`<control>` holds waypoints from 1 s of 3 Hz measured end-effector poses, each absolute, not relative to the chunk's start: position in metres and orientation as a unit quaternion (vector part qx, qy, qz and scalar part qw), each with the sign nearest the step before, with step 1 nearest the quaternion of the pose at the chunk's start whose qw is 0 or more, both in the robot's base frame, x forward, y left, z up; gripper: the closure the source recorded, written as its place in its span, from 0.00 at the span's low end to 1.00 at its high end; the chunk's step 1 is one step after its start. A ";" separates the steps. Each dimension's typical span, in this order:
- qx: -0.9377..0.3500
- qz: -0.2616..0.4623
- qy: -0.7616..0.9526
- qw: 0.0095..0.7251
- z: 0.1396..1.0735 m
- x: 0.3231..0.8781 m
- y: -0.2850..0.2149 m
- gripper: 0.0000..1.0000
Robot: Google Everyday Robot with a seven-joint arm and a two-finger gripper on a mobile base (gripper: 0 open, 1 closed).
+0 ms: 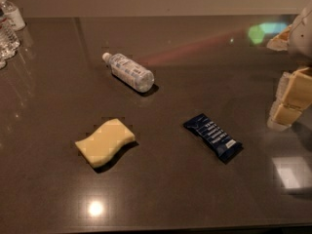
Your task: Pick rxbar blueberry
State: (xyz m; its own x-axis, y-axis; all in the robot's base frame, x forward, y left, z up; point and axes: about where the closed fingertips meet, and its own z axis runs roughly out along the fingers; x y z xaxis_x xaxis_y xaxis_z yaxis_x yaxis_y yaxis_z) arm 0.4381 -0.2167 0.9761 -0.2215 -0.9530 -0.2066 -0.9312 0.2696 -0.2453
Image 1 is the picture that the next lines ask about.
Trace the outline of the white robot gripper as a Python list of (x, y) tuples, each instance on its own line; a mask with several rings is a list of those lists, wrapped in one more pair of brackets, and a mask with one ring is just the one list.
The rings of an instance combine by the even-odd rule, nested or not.
[[(312, 66), (312, 1), (310, 1), (266, 47), (273, 51), (288, 50), (299, 65)], [(293, 73), (284, 72), (276, 91), (267, 126), (274, 131), (289, 128), (312, 104), (312, 68), (300, 67)]]

